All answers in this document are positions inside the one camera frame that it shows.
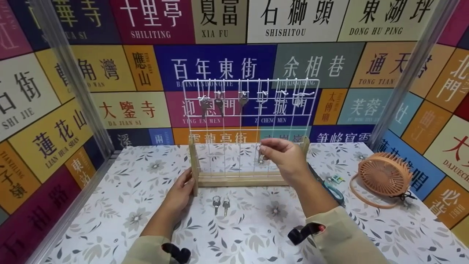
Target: table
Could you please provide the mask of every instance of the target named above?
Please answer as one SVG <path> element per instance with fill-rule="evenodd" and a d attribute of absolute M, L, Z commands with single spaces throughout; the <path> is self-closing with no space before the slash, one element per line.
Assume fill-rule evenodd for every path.
<path fill-rule="evenodd" d="M 119 264 L 163 201 L 174 179 L 189 167 L 188 146 L 128 147 L 49 256 L 48 263 Z M 325 179 L 338 174 L 346 210 L 390 263 L 467 263 L 468 249 L 420 201 L 380 210 L 348 189 L 363 143 L 311 144 L 308 161 Z M 173 243 L 192 251 L 195 263 L 322 263 L 312 241 L 293 246 L 288 232 L 304 224 L 290 187 L 200 188 L 175 227 Z M 214 215 L 212 197 L 229 198 Z"/>

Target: wooden stand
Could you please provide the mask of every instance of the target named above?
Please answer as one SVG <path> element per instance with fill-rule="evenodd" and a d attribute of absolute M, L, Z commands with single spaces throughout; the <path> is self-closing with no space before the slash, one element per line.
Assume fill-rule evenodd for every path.
<path fill-rule="evenodd" d="M 310 147 L 310 139 L 303 136 L 300 147 L 306 158 Z M 240 187 L 240 186 L 287 186 L 279 171 L 243 171 L 243 172 L 201 172 L 196 145 L 189 139 L 190 165 L 192 177 L 195 179 L 194 196 L 198 194 L 199 187 Z"/>

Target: sleeve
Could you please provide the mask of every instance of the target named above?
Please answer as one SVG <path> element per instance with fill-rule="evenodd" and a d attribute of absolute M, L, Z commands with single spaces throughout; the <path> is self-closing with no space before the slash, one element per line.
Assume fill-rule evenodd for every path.
<path fill-rule="evenodd" d="M 388 263 L 342 207 L 306 219 L 306 223 L 312 222 L 325 226 L 313 240 L 328 264 Z"/>
<path fill-rule="evenodd" d="M 122 264 L 174 264 L 169 253 L 161 249 L 169 239 L 162 236 L 141 236 L 130 247 Z"/>

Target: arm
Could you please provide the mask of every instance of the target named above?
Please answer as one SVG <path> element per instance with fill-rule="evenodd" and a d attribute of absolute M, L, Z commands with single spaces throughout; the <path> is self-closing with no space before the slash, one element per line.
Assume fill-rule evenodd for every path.
<path fill-rule="evenodd" d="M 263 139 L 261 144 L 261 153 L 278 166 L 284 180 L 298 194 L 306 222 L 325 226 L 313 240 L 328 264 L 388 263 L 347 212 L 311 176 L 297 144 L 273 138 Z"/>
<path fill-rule="evenodd" d="M 181 211 L 189 202 L 193 186 L 194 179 L 189 168 L 179 176 L 171 187 L 140 237 L 130 247 L 122 264 L 177 263 L 169 253 L 161 249 L 161 245 L 171 242 L 174 225 L 179 220 Z"/>

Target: orange desk fan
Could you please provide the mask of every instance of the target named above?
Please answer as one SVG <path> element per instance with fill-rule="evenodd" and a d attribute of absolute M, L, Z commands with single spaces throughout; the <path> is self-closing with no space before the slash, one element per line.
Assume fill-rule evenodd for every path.
<path fill-rule="evenodd" d="M 374 153 L 359 163 L 357 174 L 350 180 L 350 190 L 364 203 L 381 209 L 395 207 L 398 201 L 394 204 L 383 205 L 363 197 L 352 186 L 352 182 L 358 176 L 368 190 L 374 194 L 390 196 L 391 198 L 399 197 L 402 201 L 406 197 L 415 199 L 415 197 L 406 194 L 412 173 L 410 173 L 407 163 L 396 155 L 386 152 Z"/>

